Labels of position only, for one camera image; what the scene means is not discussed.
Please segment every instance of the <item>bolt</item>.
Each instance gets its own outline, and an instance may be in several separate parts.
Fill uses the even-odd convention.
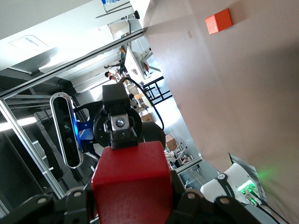
[[[47,199],[45,197],[42,197],[40,199],[37,200],[38,204],[44,203]]]
[[[77,191],[74,193],[74,197],[79,197],[82,193],[80,191]]]
[[[124,118],[117,118],[115,121],[116,126],[123,127],[125,125],[126,121]]]
[[[220,198],[220,202],[222,203],[222,204],[229,204],[229,200],[227,199],[227,198]]]
[[[188,196],[189,199],[194,199],[195,198],[195,194],[193,194],[193,193],[189,193],[189,194],[187,194],[187,196]]]

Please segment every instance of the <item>red block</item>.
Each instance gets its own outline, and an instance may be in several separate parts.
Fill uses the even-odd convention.
[[[164,224],[172,211],[172,186],[162,144],[106,147],[92,179],[101,224]]]
[[[232,25],[228,8],[206,18],[206,26],[209,34],[218,33]]]

